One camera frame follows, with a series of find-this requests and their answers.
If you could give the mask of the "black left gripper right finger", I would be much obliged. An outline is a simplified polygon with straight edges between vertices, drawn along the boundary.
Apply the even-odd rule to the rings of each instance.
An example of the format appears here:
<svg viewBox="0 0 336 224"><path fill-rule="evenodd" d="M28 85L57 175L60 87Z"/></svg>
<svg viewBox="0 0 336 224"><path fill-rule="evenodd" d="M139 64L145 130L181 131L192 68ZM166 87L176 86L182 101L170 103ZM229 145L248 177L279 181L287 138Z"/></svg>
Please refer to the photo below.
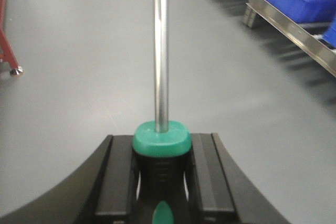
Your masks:
<svg viewBox="0 0 336 224"><path fill-rule="evenodd" d="M243 173L218 134L192 134L187 168L191 223L288 223Z"/></svg>

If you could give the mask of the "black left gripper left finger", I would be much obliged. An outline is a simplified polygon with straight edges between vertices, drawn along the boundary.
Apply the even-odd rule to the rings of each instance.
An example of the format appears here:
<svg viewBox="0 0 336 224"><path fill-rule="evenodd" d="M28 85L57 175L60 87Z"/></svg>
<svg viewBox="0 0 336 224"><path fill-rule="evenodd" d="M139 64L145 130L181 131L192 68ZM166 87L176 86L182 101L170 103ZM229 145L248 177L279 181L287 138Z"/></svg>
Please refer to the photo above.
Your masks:
<svg viewBox="0 0 336 224"><path fill-rule="evenodd" d="M132 136L108 135L67 178L1 223L131 223L136 171Z"/></svg>

